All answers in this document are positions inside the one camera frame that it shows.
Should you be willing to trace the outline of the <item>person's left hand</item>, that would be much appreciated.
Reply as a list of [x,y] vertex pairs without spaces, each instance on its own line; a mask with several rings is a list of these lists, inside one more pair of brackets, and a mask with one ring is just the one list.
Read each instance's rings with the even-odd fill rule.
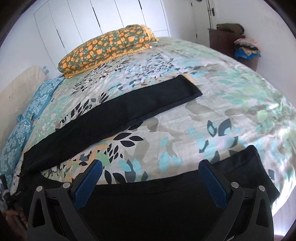
[[21,224],[25,227],[28,225],[27,219],[22,211],[17,212],[11,209],[3,211],[2,214],[11,228],[18,227],[16,220],[20,220]]

